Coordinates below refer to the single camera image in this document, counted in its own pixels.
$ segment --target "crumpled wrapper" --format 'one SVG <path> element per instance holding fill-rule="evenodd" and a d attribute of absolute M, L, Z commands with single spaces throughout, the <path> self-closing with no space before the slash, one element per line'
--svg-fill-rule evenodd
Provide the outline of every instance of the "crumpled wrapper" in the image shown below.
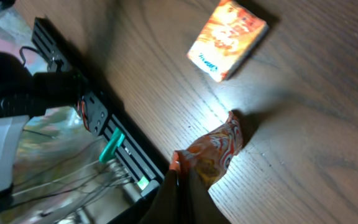
<path fill-rule="evenodd" d="M 170 169 L 179 173 L 180 180 L 185 180 L 189 170 L 194 169 L 208 189 L 226 173 L 231 159 L 242 147 L 240 122 L 230 111 L 220 127 L 198 138 L 188 149 L 175 151 Z"/>

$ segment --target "teal clamp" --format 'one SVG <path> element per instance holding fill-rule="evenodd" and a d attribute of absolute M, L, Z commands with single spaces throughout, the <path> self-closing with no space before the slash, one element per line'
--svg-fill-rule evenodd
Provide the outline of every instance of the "teal clamp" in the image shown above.
<path fill-rule="evenodd" d="M 103 152 L 99 156 L 99 161 L 103 164 L 111 159 L 116 158 L 116 150 L 125 140 L 125 135 L 119 128 L 116 128 L 112 133 L 109 143 L 104 147 Z"/>

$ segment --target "orange box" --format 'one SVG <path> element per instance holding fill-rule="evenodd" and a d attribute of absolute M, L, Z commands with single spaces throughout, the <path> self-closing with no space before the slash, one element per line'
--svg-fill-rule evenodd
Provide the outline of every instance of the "orange box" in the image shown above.
<path fill-rule="evenodd" d="M 268 25 L 233 0 L 221 0 L 187 53 L 215 81 L 227 79 Z"/>

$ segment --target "orange and white package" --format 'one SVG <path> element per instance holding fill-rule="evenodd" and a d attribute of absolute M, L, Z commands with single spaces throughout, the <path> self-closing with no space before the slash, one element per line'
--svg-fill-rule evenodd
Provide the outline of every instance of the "orange and white package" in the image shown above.
<path fill-rule="evenodd" d="M 234 0 L 221 0 L 187 57 L 220 82 L 239 66 L 267 29 L 265 21 Z"/>
<path fill-rule="evenodd" d="M 194 169 L 205 187 L 210 188 L 226 173 L 242 147 L 240 122 L 230 111 L 220 127 L 195 140 L 186 150 L 175 151 L 170 169 L 178 172 L 181 181 Z"/>

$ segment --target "brown tabletop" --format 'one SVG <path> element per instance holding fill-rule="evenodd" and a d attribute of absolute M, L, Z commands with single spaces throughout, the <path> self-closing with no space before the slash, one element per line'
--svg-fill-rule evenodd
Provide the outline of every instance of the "brown tabletop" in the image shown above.
<path fill-rule="evenodd" d="M 229 110 L 259 129 L 210 194 L 233 223 L 358 223 L 358 1 L 255 0 L 279 18 L 232 79 L 186 57 L 218 0 L 21 0 L 103 71 L 169 159 Z"/>

